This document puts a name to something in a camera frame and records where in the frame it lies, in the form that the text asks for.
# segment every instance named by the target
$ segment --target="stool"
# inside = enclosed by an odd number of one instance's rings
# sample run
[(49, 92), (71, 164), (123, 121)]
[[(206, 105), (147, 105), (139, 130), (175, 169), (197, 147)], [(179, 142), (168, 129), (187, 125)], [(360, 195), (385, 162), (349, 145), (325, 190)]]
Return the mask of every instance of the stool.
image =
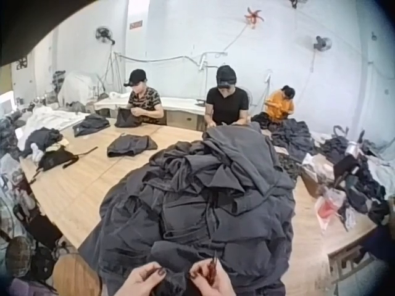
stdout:
[(99, 276), (77, 254), (61, 256), (52, 275), (59, 296), (101, 295)]

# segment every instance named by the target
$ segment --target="orange shirt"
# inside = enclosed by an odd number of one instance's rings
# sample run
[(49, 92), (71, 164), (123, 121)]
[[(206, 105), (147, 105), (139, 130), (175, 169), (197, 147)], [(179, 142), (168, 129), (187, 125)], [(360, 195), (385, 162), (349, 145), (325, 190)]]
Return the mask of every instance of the orange shirt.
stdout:
[(273, 92), (267, 101), (271, 105), (266, 105), (266, 113), (273, 121), (281, 120), (284, 114), (294, 112), (294, 103), (292, 100), (284, 99), (283, 91)]

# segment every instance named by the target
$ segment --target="woman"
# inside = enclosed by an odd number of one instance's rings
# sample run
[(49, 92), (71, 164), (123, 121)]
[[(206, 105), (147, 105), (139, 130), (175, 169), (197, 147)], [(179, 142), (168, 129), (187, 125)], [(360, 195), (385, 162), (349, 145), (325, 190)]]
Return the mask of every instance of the woman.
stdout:
[(294, 103), (292, 101), (294, 96), (295, 90), (288, 85), (273, 92), (265, 102), (266, 113), (269, 119), (278, 122), (294, 113)]
[(144, 70), (133, 70), (130, 73), (129, 82), (124, 86), (132, 88), (127, 109), (130, 109), (134, 116), (141, 117), (146, 123), (163, 124), (161, 119), (164, 117), (164, 110), (159, 93), (147, 86), (147, 76)]
[(204, 119), (208, 128), (247, 124), (248, 95), (235, 86), (236, 80), (236, 73), (230, 66), (218, 68), (217, 87), (207, 93)]
[[(195, 263), (189, 271), (191, 281), (202, 296), (236, 296), (229, 276), (223, 270), (219, 260), (215, 267), (214, 283), (210, 286), (209, 265), (212, 259)], [(131, 271), (129, 277), (115, 296), (150, 296), (151, 291), (166, 276), (166, 271), (158, 263), (151, 262)]]

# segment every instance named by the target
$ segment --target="black baseball cap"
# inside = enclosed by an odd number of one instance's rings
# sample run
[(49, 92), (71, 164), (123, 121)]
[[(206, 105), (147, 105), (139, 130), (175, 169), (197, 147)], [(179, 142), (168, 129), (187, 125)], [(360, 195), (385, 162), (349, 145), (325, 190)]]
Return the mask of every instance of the black baseball cap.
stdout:
[(230, 88), (231, 85), (235, 85), (237, 82), (236, 72), (229, 66), (224, 65), (217, 70), (217, 87), (218, 88)]
[(143, 69), (136, 69), (130, 73), (129, 82), (124, 83), (124, 87), (127, 86), (136, 86), (140, 82), (144, 82), (147, 80), (146, 72)]

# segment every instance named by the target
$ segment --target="work table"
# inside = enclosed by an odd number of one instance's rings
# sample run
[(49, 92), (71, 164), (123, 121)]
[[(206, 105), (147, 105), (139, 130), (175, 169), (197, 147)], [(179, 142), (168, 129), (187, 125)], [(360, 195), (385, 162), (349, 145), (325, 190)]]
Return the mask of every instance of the work table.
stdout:
[[(99, 222), (99, 207), (108, 190), (129, 171), (146, 164), (157, 152), (147, 150), (135, 157), (108, 158), (106, 149), (114, 139), (122, 133), (148, 135), (161, 150), (177, 141), (195, 141), (202, 137), (201, 132), (170, 126), (142, 125), (121, 129), (114, 126), (114, 120), (110, 122), (111, 127), (79, 138), (74, 137), (72, 128), (63, 130), (69, 142), (67, 150), (72, 153), (98, 148), (66, 169), (57, 166), (40, 173), (31, 185), (45, 214), (76, 248)], [(30, 180), (36, 166), (30, 158), (21, 159), (21, 166)], [(328, 255), (369, 233), (374, 224), (366, 216), (357, 215), (357, 225), (346, 232), (340, 221), (333, 219), (323, 235), (315, 215), (315, 199), (309, 195), (300, 177), (294, 198), (293, 251), (289, 270), (283, 276), (287, 295), (325, 295), (324, 287), (330, 285)]]

